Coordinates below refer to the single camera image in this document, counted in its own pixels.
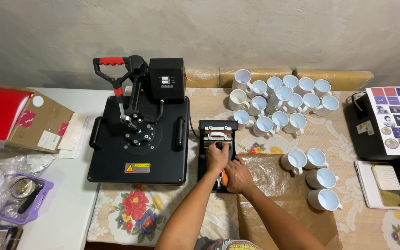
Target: wall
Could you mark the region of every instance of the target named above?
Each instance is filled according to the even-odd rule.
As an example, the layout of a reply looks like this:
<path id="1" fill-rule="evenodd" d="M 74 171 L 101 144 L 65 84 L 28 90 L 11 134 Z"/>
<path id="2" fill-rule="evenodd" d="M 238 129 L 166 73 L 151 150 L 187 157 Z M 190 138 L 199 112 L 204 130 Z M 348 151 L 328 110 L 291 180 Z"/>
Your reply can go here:
<path id="1" fill-rule="evenodd" d="M 110 89 L 92 58 L 132 54 L 400 85 L 400 0 L 0 0 L 0 84 Z"/>

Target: hand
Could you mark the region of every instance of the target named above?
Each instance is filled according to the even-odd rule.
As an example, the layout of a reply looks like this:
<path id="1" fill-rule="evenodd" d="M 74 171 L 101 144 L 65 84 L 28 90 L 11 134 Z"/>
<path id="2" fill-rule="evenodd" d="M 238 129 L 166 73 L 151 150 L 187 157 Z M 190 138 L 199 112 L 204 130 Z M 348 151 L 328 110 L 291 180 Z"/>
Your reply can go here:
<path id="1" fill-rule="evenodd" d="M 236 160 L 228 161 L 225 171 L 228 175 L 228 185 L 226 186 L 228 191 L 245 195 L 245 191 L 257 188 L 245 161 L 239 156 L 236 156 Z"/>
<path id="2" fill-rule="evenodd" d="M 217 141 L 206 149 L 206 166 L 208 168 L 207 171 L 217 173 L 218 176 L 228 162 L 229 144 L 227 142 L 223 143 L 223 149 L 220 150 L 216 148 L 216 143 Z"/>

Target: white mug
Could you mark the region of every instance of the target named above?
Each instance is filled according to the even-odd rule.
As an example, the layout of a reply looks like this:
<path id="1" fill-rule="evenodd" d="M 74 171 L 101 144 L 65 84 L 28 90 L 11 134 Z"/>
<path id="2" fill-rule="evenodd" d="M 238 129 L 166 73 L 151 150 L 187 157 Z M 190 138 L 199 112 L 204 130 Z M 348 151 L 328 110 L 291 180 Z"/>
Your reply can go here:
<path id="1" fill-rule="evenodd" d="M 284 131 L 288 134 L 296 136 L 303 135 L 303 127 L 307 124 L 307 118 L 300 113 L 292 113 L 289 116 L 289 122 L 284 127 Z"/>
<path id="2" fill-rule="evenodd" d="M 284 76 L 282 79 L 282 82 L 286 87 L 291 88 L 293 91 L 296 89 L 297 85 L 299 84 L 299 80 L 297 79 L 297 77 L 295 77 L 293 75 Z"/>
<path id="3" fill-rule="evenodd" d="M 270 115 L 275 111 L 279 111 L 292 98 L 292 89 L 286 86 L 278 87 L 269 97 L 269 104 L 266 107 L 266 112 Z"/>
<path id="4" fill-rule="evenodd" d="M 251 100 L 251 106 L 249 107 L 248 113 L 257 117 L 265 116 L 264 109 L 266 108 L 267 104 L 268 101 L 264 96 L 255 96 Z"/>
<path id="5" fill-rule="evenodd" d="M 302 151 L 292 150 L 281 157 L 282 166 L 291 170 L 294 174 L 303 174 L 303 166 L 307 163 L 307 157 Z"/>
<path id="6" fill-rule="evenodd" d="M 299 79 L 299 86 L 295 89 L 295 92 L 302 96 L 307 93 L 314 94 L 314 81 L 308 77 L 302 77 Z"/>
<path id="7" fill-rule="evenodd" d="M 320 104 L 320 99 L 317 97 L 315 94 L 305 94 L 303 96 L 303 105 L 302 105 L 302 112 L 301 114 L 309 113 L 312 109 L 315 107 L 319 106 Z"/>
<path id="8" fill-rule="evenodd" d="M 238 110 L 234 113 L 234 120 L 239 124 L 239 130 L 243 130 L 244 128 L 251 128 L 254 125 L 254 122 L 251 121 L 251 117 L 249 113 L 245 110 Z"/>
<path id="9" fill-rule="evenodd" d="M 334 211 L 342 209 L 337 194 L 329 189 L 316 189 L 308 193 L 308 202 L 315 209 Z"/>
<path id="10" fill-rule="evenodd" d="M 300 107 L 303 103 L 302 97 L 299 94 L 292 94 L 291 100 L 282 107 L 283 111 L 287 114 L 292 114 L 295 111 L 302 113 L 302 108 Z"/>
<path id="11" fill-rule="evenodd" d="M 258 137 L 268 136 L 272 137 L 275 132 L 272 129 L 274 127 L 274 123 L 268 116 L 262 116 L 257 119 L 256 123 L 253 126 L 253 132 Z"/>
<path id="12" fill-rule="evenodd" d="M 307 183 L 315 189 L 332 188 L 336 186 L 339 176 L 329 169 L 314 169 L 307 173 Z"/>
<path id="13" fill-rule="evenodd" d="M 253 92 L 253 86 L 251 83 L 251 73 L 245 69 L 237 70 L 234 74 L 234 81 L 232 82 L 232 89 L 244 90 L 247 95 Z"/>
<path id="14" fill-rule="evenodd" d="M 249 103 L 246 101 L 245 91 L 234 89 L 229 95 L 228 106 L 230 110 L 238 111 L 240 109 L 248 110 Z"/>
<path id="15" fill-rule="evenodd" d="M 320 149 L 308 149 L 305 152 L 307 156 L 307 165 L 304 168 L 306 169 L 313 169 L 313 168 L 320 168 L 326 169 L 328 168 L 327 157 L 325 153 L 322 152 Z"/>
<path id="16" fill-rule="evenodd" d="M 270 77 L 268 81 L 266 81 L 266 84 L 268 85 L 268 91 L 266 93 L 270 96 L 277 88 L 283 85 L 283 82 L 279 77 Z"/>
<path id="17" fill-rule="evenodd" d="M 332 96 L 325 96 L 322 98 L 321 103 L 321 105 L 313 109 L 313 113 L 318 116 L 326 116 L 339 107 L 339 101 Z"/>
<path id="18" fill-rule="evenodd" d="M 317 95 L 320 99 L 324 96 L 324 94 L 328 93 L 331 95 L 331 84 L 325 79 L 319 79 L 314 83 L 314 94 Z"/>
<path id="19" fill-rule="evenodd" d="M 274 132 L 276 134 L 279 133 L 280 129 L 283 128 L 286 124 L 288 124 L 289 117 L 282 111 L 274 112 L 271 116 L 271 120 L 274 123 Z"/>
<path id="20" fill-rule="evenodd" d="M 249 95 L 249 98 L 254 98 L 257 95 L 263 95 L 264 97 L 268 98 L 268 85 L 264 81 L 257 80 L 253 82 L 253 92 Z"/>

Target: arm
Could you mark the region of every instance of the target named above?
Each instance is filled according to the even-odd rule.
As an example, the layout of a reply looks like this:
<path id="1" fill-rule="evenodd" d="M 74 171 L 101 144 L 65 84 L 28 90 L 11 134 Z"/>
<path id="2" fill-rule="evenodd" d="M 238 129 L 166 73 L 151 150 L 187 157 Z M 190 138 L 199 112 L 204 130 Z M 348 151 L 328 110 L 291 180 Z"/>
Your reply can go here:
<path id="1" fill-rule="evenodd" d="M 272 240 L 281 250 L 324 250 L 324 246 L 295 218 L 259 190 L 242 158 L 229 161 L 226 189 L 242 194 L 253 205 Z"/>
<path id="2" fill-rule="evenodd" d="M 158 238 L 156 250 L 194 249 L 206 212 L 209 195 L 228 162 L 229 144 L 220 151 L 213 143 L 206 150 L 208 170 L 170 216 Z"/>

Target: brown wrapping paper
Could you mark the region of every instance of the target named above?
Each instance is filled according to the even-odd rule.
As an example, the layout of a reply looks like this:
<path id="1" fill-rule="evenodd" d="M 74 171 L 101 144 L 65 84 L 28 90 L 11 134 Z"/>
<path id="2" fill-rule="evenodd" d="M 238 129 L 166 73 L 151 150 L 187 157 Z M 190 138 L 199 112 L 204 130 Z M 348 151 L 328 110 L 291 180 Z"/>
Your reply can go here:
<path id="1" fill-rule="evenodd" d="M 218 69 L 186 69 L 187 88 L 217 88 L 219 85 Z"/>
<path id="2" fill-rule="evenodd" d="M 357 91 L 374 78 L 370 71 L 296 69 L 293 75 L 299 79 L 308 77 L 313 81 L 326 79 L 331 83 L 331 90 L 336 91 Z"/>
<path id="3" fill-rule="evenodd" d="M 333 212 L 314 209 L 308 204 L 308 186 L 303 174 L 294 175 L 281 167 L 280 154 L 240 155 L 253 175 L 254 183 L 275 203 L 285 209 L 309 230 L 328 250 L 341 250 L 342 242 L 336 228 Z M 279 249 L 269 236 L 253 206 L 242 196 L 237 196 L 240 238 L 262 249 Z"/>
<path id="4" fill-rule="evenodd" d="M 234 74 L 240 69 L 220 69 L 219 88 L 231 88 Z M 286 75 L 291 75 L 292 71 L 289 68 L 284 69 L 246 69 L 251 72 L 251 83 L 257 80 L 266 82 L 270 77 L 283 78 Z"/>

